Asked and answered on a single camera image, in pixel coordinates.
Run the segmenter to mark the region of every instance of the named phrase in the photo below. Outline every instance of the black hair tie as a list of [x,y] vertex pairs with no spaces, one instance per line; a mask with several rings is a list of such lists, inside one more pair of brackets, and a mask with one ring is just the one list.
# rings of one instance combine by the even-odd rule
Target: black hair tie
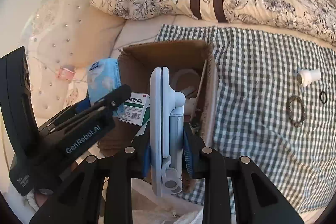
[[[325,95],[325,101],[322,100],[322,95]],[[320,93],[320,101],[324,105],[328,102],[328,96],[327,96],[327,93],[325,91],[321,91],[321,93]]]
[[[293,119],[293,111],[292,111],[292,102],[293,101],[298,101],[298,103],[301,106],[301,119],[300,121],[295,121]],[[303,125],[303,122],[306,120],[306,109],[305,109],[305,104],[303,103],[302,99],[296,95],[291,96],[290,98],[288,98],[287,100],[287,114],[289,117],[289,121],[291,122],[291,124],[293,126],[295,126],[296,128],[299,128],[300,126]]]

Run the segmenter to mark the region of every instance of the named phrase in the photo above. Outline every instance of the blue tissue package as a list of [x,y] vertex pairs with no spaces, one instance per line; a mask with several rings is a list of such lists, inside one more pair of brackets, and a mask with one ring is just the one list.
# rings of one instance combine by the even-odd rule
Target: blue tissue package
[[[115,58],[106,58],[95,62],[87,74],[87,85],[90,104],[93,105],[100,98],[121,86],[118,61]],[[113,112],[113,117],[124,113],[124,104]]]

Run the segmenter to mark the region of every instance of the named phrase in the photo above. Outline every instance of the label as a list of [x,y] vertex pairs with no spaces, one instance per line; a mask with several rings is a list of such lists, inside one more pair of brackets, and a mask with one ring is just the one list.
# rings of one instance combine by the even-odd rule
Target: label
[[77,139],[76,142],[73,143],[70,147],[67,147],[65,149],[66,153],[71,154],[73,151],[75,151],[78,147],[80,147],[83,143],[85,143],[89,138],[91,138],[93,135],[95,135],[100,130],[101,128],[97,124],[92,130],[84,134],[81,138]]
[[148,94],[132,93],[131,98],[127,99],[124,103],[124,114],[120,115],[118,120],[141,126],[144,117],[149,116],[149,102],[150,98]]
[[29,182],[29,175],[25,175],[23,178],[17,180],[22,187],[25,187]]
[[97,61],[96,63],[94,63],[92,66],[91,66],[91,68],[89,69],[89,71],[90,70],[93,70],[93,69],[95,69],[95,68],[97,68],[99,66],[99,61]]

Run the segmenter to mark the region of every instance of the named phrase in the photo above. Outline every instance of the bed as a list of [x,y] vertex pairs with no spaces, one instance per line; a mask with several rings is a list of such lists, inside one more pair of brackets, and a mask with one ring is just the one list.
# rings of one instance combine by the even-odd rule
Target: bed
[[[100,58],[117,58],[127,45],[153,42],[162,24],[261,30],[292,35],[336,51],[335,4],[336,0],[44,0],[20,41],[28,49],[36,120],[42,124],[85,97],[87,66]],[[73,81],[56,78],[61,67],[74,68]],[[211,134],[204,140],[210,145]],[[108,144],[116,141],[109,135],[101,141],[101,151],[97,147],[90,151],[106,155]],[[143,182],[134,182],[134,188],[161,202],[143,190]],[[177,201],[165,202],[172,205]],[[200,207],[188,207],[181,201],[179,208],[184,214]],[[328,210],[322,207],[301,216],[305,223],[321,223],[315,220],[323,211],[332,217]]]

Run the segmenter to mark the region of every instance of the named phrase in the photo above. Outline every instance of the gingham cloth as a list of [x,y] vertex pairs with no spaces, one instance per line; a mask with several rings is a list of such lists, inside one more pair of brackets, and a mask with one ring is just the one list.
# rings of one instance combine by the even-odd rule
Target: gingham cloth
[[[163,25],[157,37],[182,39],[214,45],[219,87],[212,147],[235,159],[249,156],[298,213],[327,206],[336,191],[336,53],[297,37],[239,28]],[[300,89],[298,69],[317,68],[321,80]],[[292,95],[306,107],[300,128],[286,114]],[[230,195],[234,213],[232,188]],[[203,204],[204,181],[179,196]]]

